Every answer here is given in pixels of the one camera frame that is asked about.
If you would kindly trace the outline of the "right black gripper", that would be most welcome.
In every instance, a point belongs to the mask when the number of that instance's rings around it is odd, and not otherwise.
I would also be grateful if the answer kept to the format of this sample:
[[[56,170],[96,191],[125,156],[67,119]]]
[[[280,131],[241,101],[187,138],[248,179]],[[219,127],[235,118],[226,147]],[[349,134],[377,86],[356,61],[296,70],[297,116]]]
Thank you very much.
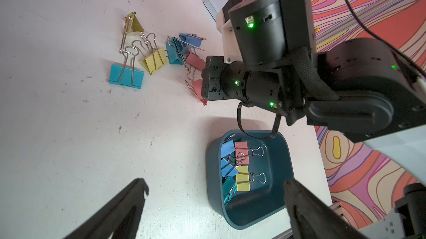
[[[267,111],[283,110],[283,93],[276,73],[248,70],[242,61],[226,64],[224,57],[206,58],[201,95],[208,101],[236,99]]]

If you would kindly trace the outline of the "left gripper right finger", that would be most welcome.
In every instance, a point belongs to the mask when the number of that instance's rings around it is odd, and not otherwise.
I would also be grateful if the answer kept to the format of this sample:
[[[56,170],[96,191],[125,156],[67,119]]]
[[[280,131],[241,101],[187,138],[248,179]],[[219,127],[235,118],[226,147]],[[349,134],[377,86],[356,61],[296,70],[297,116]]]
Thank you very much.
[[[286,181],[284,189],[293,239],[365,238],[297,180]]]

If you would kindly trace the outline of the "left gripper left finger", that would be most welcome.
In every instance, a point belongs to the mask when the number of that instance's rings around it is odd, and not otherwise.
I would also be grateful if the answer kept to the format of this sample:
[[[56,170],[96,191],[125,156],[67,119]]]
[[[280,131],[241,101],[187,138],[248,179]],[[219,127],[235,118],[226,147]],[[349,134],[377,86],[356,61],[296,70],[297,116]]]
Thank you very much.
[[[68,239],[134,239],[142,218],[149,187],[142,178],[134,179]]]

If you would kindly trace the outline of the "pink binder clip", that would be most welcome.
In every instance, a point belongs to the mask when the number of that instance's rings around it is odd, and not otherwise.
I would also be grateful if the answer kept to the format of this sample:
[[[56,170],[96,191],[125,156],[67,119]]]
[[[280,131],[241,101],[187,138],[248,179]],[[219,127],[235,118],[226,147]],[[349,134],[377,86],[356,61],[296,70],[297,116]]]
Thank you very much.
[[[202,102],[203,106],[207,106],[207,100],[202,97],[202,86],[203,86],[203,80],[198,79],[195,81],[185,81],[187,88],[195,94],[195,96]]]
[[[185,65],[188,71],[186,77],[189,80],[194,80],[195,72],[197,70],[202,71],[206,67],[206,61],[195,53],[189,51],[185,58]]]
[[[247,166],[250,164],[250,159],[255,156],[263,157],[264,148],[249,148],[247,142],[235,142],[235,164],[237,166]]]

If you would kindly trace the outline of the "dark teal storage tray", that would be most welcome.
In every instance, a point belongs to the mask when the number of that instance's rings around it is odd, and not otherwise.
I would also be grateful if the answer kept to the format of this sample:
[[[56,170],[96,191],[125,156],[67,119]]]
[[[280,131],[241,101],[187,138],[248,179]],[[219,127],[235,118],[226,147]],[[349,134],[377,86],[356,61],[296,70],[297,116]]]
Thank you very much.
[[[234,229],[246,229],[285,209],[284,183],[294,178],[282,134],[232,130],[206,150],[207,196],[213,210]]]

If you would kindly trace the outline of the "teal binder clip lone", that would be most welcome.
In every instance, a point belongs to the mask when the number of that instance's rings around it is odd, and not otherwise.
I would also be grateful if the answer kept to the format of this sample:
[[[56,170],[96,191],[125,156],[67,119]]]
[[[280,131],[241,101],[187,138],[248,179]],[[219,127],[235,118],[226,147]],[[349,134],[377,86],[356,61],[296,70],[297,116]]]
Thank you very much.
[[[234,178],[226,178],[223,183],[223,197],[224,197],[224,206],[227,206],[228,203],[234,197],[235,192],[237,191],[237,182]]]

